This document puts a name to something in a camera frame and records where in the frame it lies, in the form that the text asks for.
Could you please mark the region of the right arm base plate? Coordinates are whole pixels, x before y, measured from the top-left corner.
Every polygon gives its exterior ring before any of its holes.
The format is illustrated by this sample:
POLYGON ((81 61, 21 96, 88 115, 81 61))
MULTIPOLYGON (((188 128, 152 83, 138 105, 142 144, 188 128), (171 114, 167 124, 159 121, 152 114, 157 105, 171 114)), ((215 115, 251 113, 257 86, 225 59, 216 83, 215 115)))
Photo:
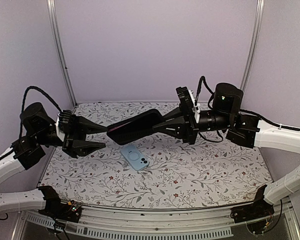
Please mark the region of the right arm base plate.
POLYGON ((230 217, 235 223, 241 223, 267 217, 274 213, 275 210, 273 205, 261 200, 247 205, 233 207, 231 209, 230 217))

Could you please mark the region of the black phone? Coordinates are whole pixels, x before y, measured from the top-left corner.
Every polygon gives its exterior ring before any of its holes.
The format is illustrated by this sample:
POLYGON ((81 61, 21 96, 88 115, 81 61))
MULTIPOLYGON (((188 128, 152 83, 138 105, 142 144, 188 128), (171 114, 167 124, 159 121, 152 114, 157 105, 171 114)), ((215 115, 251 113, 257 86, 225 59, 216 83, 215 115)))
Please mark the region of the black phone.
POLYGON ((106 135, 119 145, 126 145, 155 133, 153 126, 164 122, 157 109, 150 109, 134 117, 111 124, 106 135))

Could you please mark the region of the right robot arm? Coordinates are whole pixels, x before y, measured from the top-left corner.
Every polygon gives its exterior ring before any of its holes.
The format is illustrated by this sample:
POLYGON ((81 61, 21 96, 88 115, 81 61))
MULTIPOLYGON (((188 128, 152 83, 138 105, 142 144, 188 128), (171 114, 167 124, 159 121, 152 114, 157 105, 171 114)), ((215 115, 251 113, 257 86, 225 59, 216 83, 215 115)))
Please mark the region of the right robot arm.
MULTIPOLYGON (((202 132, 222 130, 226 139, 246 148, 271 148, 300 154, 300 128, 273 123, 257 113, 241 109, 243 91, 230 83, 219 83, 211 93, 210 110, 200 111, 198 96, 186 87, 176 89, 179 106, 153 126, 154 132, 194 144, 202 132)), ((257 190, 248 213, 259 218, 268 206, 300 190, 300 165, 279 180, 257 190)))

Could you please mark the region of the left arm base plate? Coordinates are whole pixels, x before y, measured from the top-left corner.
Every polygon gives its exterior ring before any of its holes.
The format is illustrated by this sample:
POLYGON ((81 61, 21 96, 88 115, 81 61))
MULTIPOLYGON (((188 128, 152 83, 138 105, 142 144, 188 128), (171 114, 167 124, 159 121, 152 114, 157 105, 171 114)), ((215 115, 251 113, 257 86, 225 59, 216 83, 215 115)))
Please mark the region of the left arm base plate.
POLYGON ((82 206, 72 200, 67 203, 58 203, 55 206, 46 206, 45 209, 38 210, 38 213, 53 220, 78 223, 82 215, 82 206))

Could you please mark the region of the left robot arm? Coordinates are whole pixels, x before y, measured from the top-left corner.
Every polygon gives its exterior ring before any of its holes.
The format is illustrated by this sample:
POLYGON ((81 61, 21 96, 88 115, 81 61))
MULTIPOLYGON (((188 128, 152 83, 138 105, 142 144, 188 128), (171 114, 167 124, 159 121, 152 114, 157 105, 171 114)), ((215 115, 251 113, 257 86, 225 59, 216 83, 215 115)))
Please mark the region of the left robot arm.
MULTIPOLYGON (((0 156, 0 184, 36 165, 46 154, 43 147, 61 147, 68 156, 78 158, 106 146, 101 142, 87 141, 86 137, 104 133, 108 128, 70 110, 59 112, 57 120, 53 120, 40 102, 34 102, 20 114, 20 120, 26 134, 0 156)), ((62 203, 56 190, 49 185, 30 191, 0 193, 0 215, 24 210, 38 210, 52 219, 79 215, 75 201, 62 203)))

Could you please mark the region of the light blue phone case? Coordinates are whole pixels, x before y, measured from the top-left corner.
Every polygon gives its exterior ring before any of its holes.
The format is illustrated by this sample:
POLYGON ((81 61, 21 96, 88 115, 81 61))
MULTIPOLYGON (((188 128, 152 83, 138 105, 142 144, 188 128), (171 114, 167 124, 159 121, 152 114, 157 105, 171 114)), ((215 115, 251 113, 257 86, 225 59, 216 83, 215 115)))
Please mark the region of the light blue phone case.
POLYGON ((134 145, 127 145, 123 147, 120 150, 120 153, 129 165, 136 171, 141 171, 147 168, 150 164, 146 157, 134 145))

